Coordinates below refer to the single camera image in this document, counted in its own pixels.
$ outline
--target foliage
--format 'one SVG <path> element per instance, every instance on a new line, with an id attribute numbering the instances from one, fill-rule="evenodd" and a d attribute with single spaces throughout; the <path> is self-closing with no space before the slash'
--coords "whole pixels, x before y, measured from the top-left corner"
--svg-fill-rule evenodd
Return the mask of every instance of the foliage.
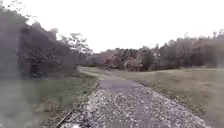
<path id="1" fill-rule="evenodd" d="M 115 49 L 97 54 L 102 65 L 108 68 L 131 71 L 155 71 L 181 67 L 224 65 L 224 30 L 215 32 L 214 37 L 189 37 L 170 40 L 163 46 L 146 46 L 140 49 Z"/>
<path id="2" fill-rule="evenodd" d="M 39 23 L 21 30 L 18 66 L 22 76 L 72 75 L 87 54 L 90 49 L 76 36 L 56 40 Z"/>

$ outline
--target treeline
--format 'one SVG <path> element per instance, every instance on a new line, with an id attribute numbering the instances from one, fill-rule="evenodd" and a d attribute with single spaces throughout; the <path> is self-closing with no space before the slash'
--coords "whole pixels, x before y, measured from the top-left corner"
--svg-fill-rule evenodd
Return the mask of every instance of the treeline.
<path id="1" fill-rule="evenodd" d="M 170 40 L 163 46 L 140 49 L 107 50 L 89 57 L 84 66 L 155 71 L 181 67 L 224 66 L 224 31 L 213 37 L 189 37 Z"/>
<path id="2" fill-rule="evenodd" d="M 0 78 L 73 75 L 92 50 L 81 34 L 61 36 L 46 31 L 16 11 L 0 7 Z"/>

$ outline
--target dirt road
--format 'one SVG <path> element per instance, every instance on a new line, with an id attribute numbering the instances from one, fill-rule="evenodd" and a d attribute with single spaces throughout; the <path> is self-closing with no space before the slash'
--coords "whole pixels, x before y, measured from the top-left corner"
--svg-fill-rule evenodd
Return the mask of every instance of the dirt road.
<path id="1" fill-rule="evenodd" d="M 100 85 L 79 115 L 62 127 L 75 124 L 93 128 L 208 128 L 204 120 L 150 88 L 123 78 L 89 73 Z"/>

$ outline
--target overcast sky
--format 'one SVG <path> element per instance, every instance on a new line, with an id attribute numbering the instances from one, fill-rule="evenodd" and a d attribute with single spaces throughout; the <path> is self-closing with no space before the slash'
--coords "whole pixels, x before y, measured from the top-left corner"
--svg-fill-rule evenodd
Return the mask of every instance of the overcast sky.
<path id="1" fill-rule="evenodd" d="M 22 0 L 46 28 L 80 32 L 95 52 L 162 45 L 224 28 L 223 0 Z"/>

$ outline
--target green grass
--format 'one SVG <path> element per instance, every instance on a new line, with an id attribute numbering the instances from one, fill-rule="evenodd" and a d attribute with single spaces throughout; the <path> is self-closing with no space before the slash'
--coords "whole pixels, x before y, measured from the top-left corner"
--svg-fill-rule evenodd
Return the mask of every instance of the green grass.
<path id="1" fill-rule="evenodd" d="M 224 125 L 223 69 L 194 68 L 156 72 L 125 72 L 83 67 L 82 70 L 137 81 L 171 99 L 177 99 L 195 114 L 215 122 L 215 125 Z"/>
<path id="2" fill-rule="evenodd" d="M 36 122 L 50 128 L 96 88 L 95 82 L 95 77 L 81 74 L 70 78 L 24 80 L 22 84 L 25 98 L 38 119 Z"/>

